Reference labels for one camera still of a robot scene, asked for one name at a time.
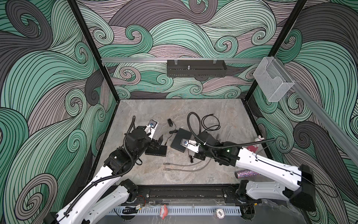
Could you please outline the small black ribbed switch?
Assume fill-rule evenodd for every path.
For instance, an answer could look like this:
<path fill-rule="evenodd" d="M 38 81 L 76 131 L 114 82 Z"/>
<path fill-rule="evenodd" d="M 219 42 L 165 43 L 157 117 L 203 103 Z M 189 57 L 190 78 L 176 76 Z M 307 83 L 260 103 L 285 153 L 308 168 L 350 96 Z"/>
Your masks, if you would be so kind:
<path fill-rule="evenodd" d="M 152 156 L 166 157 L 167 156 L 167 146 L 161 145 L 159 148 L 149 148 L 145 151 L 145 154 L 152 155 Z"/>

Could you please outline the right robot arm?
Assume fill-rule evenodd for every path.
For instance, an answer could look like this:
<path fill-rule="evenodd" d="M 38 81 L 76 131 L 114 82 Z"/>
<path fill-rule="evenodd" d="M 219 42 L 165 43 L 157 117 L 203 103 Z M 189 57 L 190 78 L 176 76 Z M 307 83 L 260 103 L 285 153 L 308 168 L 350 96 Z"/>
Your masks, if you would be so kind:
<path fill-rule="evenodd" d="M 196 134 L 187 116 L 189 131 L 194 140 L 189 140 L 186 147 L 200 160 L 211 158 L 224 166 L 233 166 L 251 170 L 271 179 L 271 182 L 254 183 L 244 181 L 237 191 L 238 195 L 248 200 L 274 199 L 288 201 L 304 211 L 316 211 L 316 186 L 312 168 L 302 164 L 299 167 L 283 164 L 260 156 L 245 148 L 245 144 L 219 142 L 207 131 Z"/>

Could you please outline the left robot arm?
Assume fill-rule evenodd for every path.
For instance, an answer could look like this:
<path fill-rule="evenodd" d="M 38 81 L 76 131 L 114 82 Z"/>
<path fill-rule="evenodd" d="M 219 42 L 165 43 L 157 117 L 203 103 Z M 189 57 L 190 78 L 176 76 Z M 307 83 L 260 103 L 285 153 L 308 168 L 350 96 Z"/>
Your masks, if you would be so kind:
<path fill-rule="evenodd" d="M 135 126 L 135 117 L 124 135 L 122 145 L 113 151 L 91 182 L 64 208 L 50 212 L 46 224 L 96 224 L 110 211 L 125 202 L 134 202 L 138 187 L 130 179 L 121 182 L 112 193 L 106 191 L 137 164 L 148 149 L 159 149 L 163 138 L 153 138 L 158 122 Z"/>

